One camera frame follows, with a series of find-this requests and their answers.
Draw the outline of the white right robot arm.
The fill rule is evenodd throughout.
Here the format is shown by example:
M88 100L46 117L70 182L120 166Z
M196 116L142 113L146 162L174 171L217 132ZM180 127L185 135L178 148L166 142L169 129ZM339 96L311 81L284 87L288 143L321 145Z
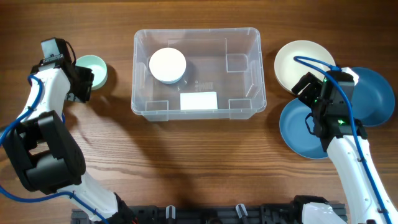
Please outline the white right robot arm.
M320 139L341 180L352 223L397 223L397 209L374 166L368 135L354 118L351 98L357 76L328 71L323 80L304 75L292 92L311 109L310 134Z

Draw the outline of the pink plastic bowl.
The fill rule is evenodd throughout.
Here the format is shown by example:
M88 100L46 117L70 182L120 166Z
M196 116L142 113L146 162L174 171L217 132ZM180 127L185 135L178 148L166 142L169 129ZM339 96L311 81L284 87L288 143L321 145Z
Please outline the pink plastic bowl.
M150 72L158 81L182 78L186 67L183 53L170 47L157 50L149 60Z

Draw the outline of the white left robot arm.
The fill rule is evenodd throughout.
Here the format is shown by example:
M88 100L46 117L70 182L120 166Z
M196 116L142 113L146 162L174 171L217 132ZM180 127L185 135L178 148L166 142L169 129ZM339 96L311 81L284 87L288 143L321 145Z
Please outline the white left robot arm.
M62 120L65 101L90 99L94 75L69 59L43 59L27 77L30 95L22 113L1 134L1 146L21 182L43 197L22 198L5 189L7 198L38 203L63 197L94 223L136 223L134 212L86 170L82 150Z

